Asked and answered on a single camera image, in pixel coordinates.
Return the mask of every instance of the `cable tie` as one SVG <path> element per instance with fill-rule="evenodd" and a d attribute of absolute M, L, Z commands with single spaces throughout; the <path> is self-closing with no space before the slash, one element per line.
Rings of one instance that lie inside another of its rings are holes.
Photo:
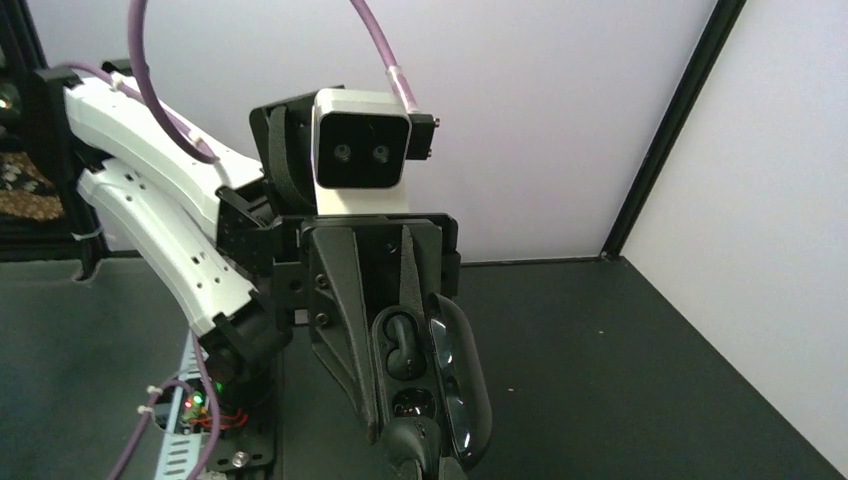
<path fill-rule="evenodd" d="M 124 84 L 125 79 L 126 77 L 121 75 L 120 72 L 112 72 L 112 90 L 117 92 Z"/>
<path fill-rule="evenodd" d="M 77 242 L 82 242 L 84 240 L 91 240 L 92 238 L 97 238 L 100 234 L 103 233 L 103 227 L 97 227 L 97 230 L 91 233 L 73 233 L 71 232 L 71 237 Z"/>

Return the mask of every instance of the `bolt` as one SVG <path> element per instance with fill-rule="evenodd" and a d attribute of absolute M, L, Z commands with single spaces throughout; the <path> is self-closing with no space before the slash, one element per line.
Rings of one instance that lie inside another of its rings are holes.
<path fill-rule="evenodd" d="M 315 277 L 315 284 L 318 285 L 318 288 L 321 290 L 326 290 L 327 287 L 330 286 L 330 281 L 327 280 L 327 276 L 323 273 L 319 273 L 317 277 Z"/>
<path fill-rule="evenodd" d="M 233 455 L 233 466 L 236 468 L 241 468 L 247 465 L 247 462 L 249 461 L 250 455 L 248 455 L 247 452 L 236 452 L 236 454 Z"/>

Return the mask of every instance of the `white panel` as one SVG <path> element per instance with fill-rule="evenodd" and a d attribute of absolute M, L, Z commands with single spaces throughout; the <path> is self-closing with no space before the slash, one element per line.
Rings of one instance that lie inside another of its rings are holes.
<path fill-rule="evenodd" d="M 844 0 L 748 2 L 624 251 L 843 474 L 846 46 Z"/>
<path fill-rule="evenodd" d="M 460 222 L 467 260 L 596 255 L 715 0 L 372 0 L 434 156 L 413 211 Z M 126 55 L 127 0 L 29 0 L 48 60 Z M 345 0 L 152 0 L 163 99 L 255 155 L 248 111 L 344 83 L 388 89 Z"/>

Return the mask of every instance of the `wire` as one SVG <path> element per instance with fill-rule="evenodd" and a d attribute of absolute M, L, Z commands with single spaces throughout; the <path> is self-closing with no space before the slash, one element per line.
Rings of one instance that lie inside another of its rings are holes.
<path fill-rule="evenodd" d="M 383 64 L 386 66 L 386 73 L 389 76 L 390 83 L 395 93 L 403 102 L 404 108 L 409 113 L 418 112 L 418 102 L 412 94 L 412 89 L 409 87 L 409 82 L 406 76 L 398 66 L 394 52 L 383 33 L 383 29 L 374 17 L 374 13 L 365 3 L 365 0 L 350 0 L 353 8 L 359 13 L 359 17 L 371 34 L 371 39 L 380 53 L 380 58 L 383 59 Z M 127 43 L 130 53 L 130 65 L 133 69 L 136 81 L 138 82 L 138 90 L 141 94 L 143 102 L 150 109 L 156 123 L 168 135 L 168 137 L 177 144 L 178 147 L 192 158 L 203 163 L 215 163 L 218 158 L 208 148 L 202 140 L 195 146 L 186 138 L 190 132 L 181 131 L 178 124 L 172 116 L 162 107 L 159 102 L 159 97 L 156 95 L 156 90 L 153 88 L 153 82 L 150 80 L 150 66 L 147 64 L 147 56 L 144 51 L 144 17 L 147 13 L 147 0 L 131 0 L 128 15 L 128 33 Z"/>
<path fill-rule="evenodd" d="M 374 13 L 371 12 L 370 8 L 368 8 L 368 4 L 365 3 L 365 0 L 350 0 L 350 3 L 353 5 L 353 8 L 356 9 L 356 13 L 359 14 L 359 18 L 362 19 L 362 23 L 365 24 L 365 28 L 368 29 L 368 33 L 371 34 L 374 46 L 377 47 L 377 51 L 380 53 L 380 58 L 383 59 L 383 64 L 386 66 L 386 73 L 389 76 L 392 88 L 400 97 L 407 113 L 419 112 L 418 102 L 412 94 L 409 82 L 406 81 L 406 76 L 403 74 L 403 71 L 401 71 L 400 66 L 398 66 L 395 54 L 392 52 L 392 47 L 389 45 L 389 41 L 386 39 L 383 29 L 380 28 L 377 18 L 374 17 Z"/>
<path fill-rule="evenodd" d="M 177 144 L 178 147 L 199 162 L 213 164 L 218 158 L 205 144 L 198 142 L 193 145 L 186 138 L 185 132 L 181 132 L 168 116 L 168 112 L 159 102 L 153 82 L 150 80 L 150 67 L 147 65 L 147 57 L 144 53 L 144 16 L 147 11 L 147 0 L 131 0 L 129 11 L 129 29 L 127 43 L 130 51 L 130 65 L 133 75 L 138 82 L 138 90 L 144 99 L 144 104 L 150 110 L 156 123 Z"/>
<path fill-rule="evenodd" d="M 200 347 L 200 341 L 193 332 L 191 334 L 191 340 L 194 344 L 194 355 L 195 358 L 202 359 L 203 358 L 203 349 Z M 215 445 L 218 443 L 218 437 L 221 435 L 221 410 L 218 406 L 218 399 L 215 396 L 215 390 L 212 387 L 212 380 L 209 378 L 209 371 L 206 369 L 206 364 L 203 360 L 197 362 L 197 369 L 200 370 L 200 382 L 203 384 L 203 388 L 206 390 L 206 395 L 209 397 L 209 405 L 210 411 L 212 413 L 212 424 L 208 427 L 210 428 L 209 439 L 206 441 L 206 445 L 203 447 L 203 451 L 200 453 L 200 456 L 197 459 L 197 464 L 192 469 L 191 473 L 188 474 L 186 480 L 197 480 L 197 477 L 203 472 L 206 467 L 206 463 L 209 462 L 209 457 L 212 456 L 212 451 L 215 449 Z M 172 387 L 182 387 L 183 390 L 186 391 L 188 395 L 194 394 L 194 389 L 186 382 L 182 380 L 169 379 L 165 381 L 162 385 L 159 386 L 159 389 L 166 390 Z M 112 471 L 109 473 L 109 480 L 117 480 L 121 477 L 124 469 L 129 463 L 130 458 L 132 458 L 133 453 L 135 452 L 136 446 L 138 446 L 138 441 L 141 440 L 141 435 L 144 433 L 144 430 L 147 428 L 147 425 L 150 423 L 151 410 L 154 405 L 156 405 L 156 401 L 161 396 L 160 393 L 151 392 L 150 398 L 147 399 L 147 403 L 142 407 L 141 419 L 138 421 L 138 425 L 135 427 L 135 431 L 133 431 L 130 440 L 127 442 L 127 446 L 124 447 L 124 451 L 121 453 L 121 456 L 118 458 L 115 466 L 112 467 Z"/>
<path fill-rule="evenodd" d="M 166 390 L 172 387 L 183 387 L 183 389 L 187 392 L 194 392 L 194 389 L 191 388 L 191 385 L 181 381 L 170 379 L 162 383 L 159 386 L 161 390 Z M 138 425 L 136 425 L 135 430 L 130 436 L 130 440 L 127 442 L 127 446 L 124 447 L 124 451 L 121 453 L 121 456 L 118 458 L 115 466 L 112 467 L 112 471 L 109 473 L 109 480 L 116 480 L 121 476 L 126 468 L 127 463 L 129 463 L 130 458 L 132 458 L 133 453 L 135 452 L 135 448 L 138 446 L 138 441 L 141 440 L 141 435 L 144 433 L 144 430 L 147 428 L 148 420 L 150 419 L 150 409 L 156 405 L 156 400 L 159 399 L 160 393 L 151 392 L 150 397 L 147 399 L 147 403 L 144 406 L 144 411 L 141 414 L 141 419 L 138 421 Z"/>
<path fill-rule="evenodd" d="M 203 383 L 206 395 L 209 396 L 209 407 L 212 411 L 212 430 L 209 433 L 209 439 L 206 441 L 203 451 L 197 459 L 197 464 L 191 470 L 191 473 L 188 474 L 186 480 L 197 479 L 206 467 L 209 457 L 212 456 L 212 451 L 215 450 L 215 444 L 218 443 L 218 437 L 221 435 L 221 409 L 218 406 L 218 398 L 215 395 L 215 388 L 212 386 L 212 380 L 209 378 L 209 371 L 206 369 L 206 363 L 203 361 L 203 349 L 200 348 L 200 340 L 194 332 L 191 334 L 191 341 L 194 344 L 194 356 L 198 359 L 197 369 L 200 370 L 200 381 Z"/>
<path fill-rule="evenodd" d="M 100 68 L 97 68 L 94 65 L 88 64 L 88 63 L 65 62 L 65 63 L 57 65 L 57 67 L 58 68 L 70 68 L 70 69 L 73 69 L 73 70 L 80 70 L 80 71 L 83 71 L 83 72 L 86 72 L 86 73 L 92 75 L 95 78 L 103 80 L 108 85 L 115 85 L 115 82 L 114 82 L 112 76 L 109 75 L 108 72 L 106 72 L 106 71 L 104 71 Z M 118 82 L 116 84 L 116 87 L 117 87 L 118 91 L 120 91 L 124 95 L 132 98 L 133 100 L 137 101 L 138 103 L 140 103 L 142 105 L 148 106 L 148 109 L 150 108 L 149 105 L 147 105 L 145 103 L 144 97 L 142 96 L 142 94 L 138 90 L 130 87 L 126 83 L 121 83 L 121 82 Z M 180 133 L 180 135 L 184 135 L 186 137 L 191 136 L 191 128 L 189 128 L 189 126 L 186 125 L 185 122 L 183 122 L 182 120 L 177 118 L 171 112 L 168 112 L 168 111 L 165 111 L 165 110 L 163 110 L 163 111 L 165 112 L 165 115 L 168 117 L 168 121 L 174 126 L 174 128 L 177 129 L 177 131 Z M 210 155 L 212 154 L 212 150 L 209 148 L 209 146 L 206 144 L 206 142 L 203 141 L 203 139 L 198 140 L 198 148 L 202 148 L 204 151 L 208 152 Z"/>

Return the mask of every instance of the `connector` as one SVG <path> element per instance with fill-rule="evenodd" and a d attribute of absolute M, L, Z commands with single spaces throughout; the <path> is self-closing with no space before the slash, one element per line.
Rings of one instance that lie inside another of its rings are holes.
<path fill-rule="evenodd" d="M 406 150 L 408 160 L 427 160 L 430 157 L 433 134 L 439 126 L 439 119 L 429 113 L 410 113 L 412 132 L 409 147 Z"/>

